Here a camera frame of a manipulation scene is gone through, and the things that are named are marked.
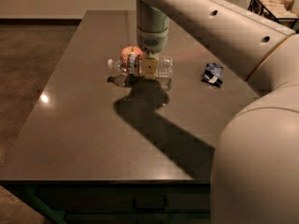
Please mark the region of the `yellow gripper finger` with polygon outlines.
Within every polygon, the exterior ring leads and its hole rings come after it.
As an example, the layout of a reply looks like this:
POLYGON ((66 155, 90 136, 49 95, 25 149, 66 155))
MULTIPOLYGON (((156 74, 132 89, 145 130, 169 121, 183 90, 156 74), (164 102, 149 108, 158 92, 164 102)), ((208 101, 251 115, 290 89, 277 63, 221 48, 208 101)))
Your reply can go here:
POLYGON ((142 60, 142 69, 145 79, 155 79, 159 56, 154 53, 145 53, 142 60))

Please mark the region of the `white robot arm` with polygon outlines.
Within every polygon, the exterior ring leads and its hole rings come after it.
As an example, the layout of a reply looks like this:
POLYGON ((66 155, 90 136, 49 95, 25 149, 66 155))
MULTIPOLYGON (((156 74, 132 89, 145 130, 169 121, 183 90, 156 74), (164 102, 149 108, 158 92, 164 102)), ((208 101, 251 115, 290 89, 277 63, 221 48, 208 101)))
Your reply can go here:
POLYGON ((238 106, 211 168, 211 224, 299 224, 297 33, 225 0, 136 0, 149 35, 154 7, 235 76, 238 106))

